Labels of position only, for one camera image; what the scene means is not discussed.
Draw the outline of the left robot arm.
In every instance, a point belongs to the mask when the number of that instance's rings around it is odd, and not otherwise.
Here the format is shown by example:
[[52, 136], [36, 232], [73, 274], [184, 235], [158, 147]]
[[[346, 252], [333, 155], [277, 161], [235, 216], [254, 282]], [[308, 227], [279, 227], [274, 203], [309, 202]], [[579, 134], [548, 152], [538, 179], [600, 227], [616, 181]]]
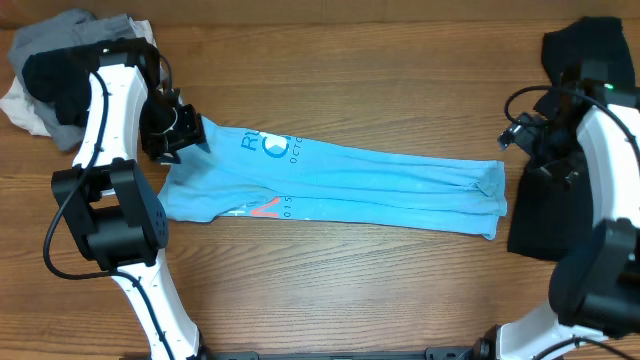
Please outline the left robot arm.
[[147, 337], [152, 359], [205, 359], [198, 326], [173, 283], [165, 210], [142, 173], [137, 152], [177, 164], [178, 150], [204, 145], [201, 116], [182, 102], [168, 60], [142, 38], [39, 53], [54, 84], [88, 96], [84, 141], [70, 169], [53, 174], [64, 220], [81, 255], [124, 292]]

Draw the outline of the light blue t-shirt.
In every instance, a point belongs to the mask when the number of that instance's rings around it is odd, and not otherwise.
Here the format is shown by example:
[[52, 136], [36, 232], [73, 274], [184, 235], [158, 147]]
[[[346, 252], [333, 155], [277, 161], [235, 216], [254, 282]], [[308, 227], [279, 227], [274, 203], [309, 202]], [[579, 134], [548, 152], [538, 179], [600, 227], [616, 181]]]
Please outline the light blue t-shirt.
[[376, 152], [203, 122], [159, 198], [169, 218], [371, 223], [481, 235], [507, 213], [500, 161]]

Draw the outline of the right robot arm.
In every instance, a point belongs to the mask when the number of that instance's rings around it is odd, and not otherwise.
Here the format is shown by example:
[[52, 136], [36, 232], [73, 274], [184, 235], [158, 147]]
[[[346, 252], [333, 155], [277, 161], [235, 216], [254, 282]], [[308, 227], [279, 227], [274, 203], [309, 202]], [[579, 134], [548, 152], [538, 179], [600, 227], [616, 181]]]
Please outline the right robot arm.
[[565, 68], [551, 114], [522, 113], [499, 136], [528, 155], [509, 236], [563, 246], [547, 299], [463, 350], [432, 359], [560, 359], [639, 329], [639, 90], [607, 62]]

